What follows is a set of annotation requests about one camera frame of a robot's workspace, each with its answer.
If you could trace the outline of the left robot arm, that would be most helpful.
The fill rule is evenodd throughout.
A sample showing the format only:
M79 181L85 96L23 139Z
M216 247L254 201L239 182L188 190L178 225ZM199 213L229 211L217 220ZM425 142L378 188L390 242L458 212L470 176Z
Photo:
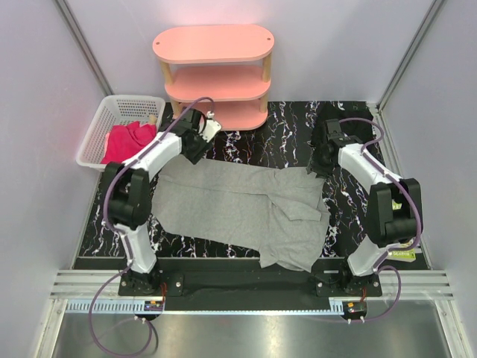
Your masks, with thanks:
M135 287L155 294L161 277L152 272L157 258L150 245L146 221L151 214L151 181L170 160L183 155L196 164L212 147L221 130L212 111L202 113L188 106L164 131L124 156L107 156L104 179L104 221L118 233L127 255L127 267L136 272Z

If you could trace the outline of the grey t-shirt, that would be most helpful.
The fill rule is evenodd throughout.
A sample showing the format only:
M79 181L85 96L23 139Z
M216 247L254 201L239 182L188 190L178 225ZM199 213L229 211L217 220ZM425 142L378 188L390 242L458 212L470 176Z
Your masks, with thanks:
M304 167L176 157L159 173L151 212L167 233L253 249L263 268L311 271L329 227L324 184Z

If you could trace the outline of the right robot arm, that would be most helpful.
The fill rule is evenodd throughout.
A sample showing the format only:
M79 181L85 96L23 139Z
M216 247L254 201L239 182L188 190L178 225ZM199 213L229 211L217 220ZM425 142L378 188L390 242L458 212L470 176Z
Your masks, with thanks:
M420 245L423 232L421 187L413 178L405 179L381 164L367 149L384 137L362 143L346 134L341 125L352 118L330 119L315 127L315 148L308 171L319 178L329 177L340 167L349 172L367 192L365 237L346 258L347 272L338 277L345 295L356 295L365 286L364 277L377 273L391 252L409 251Z

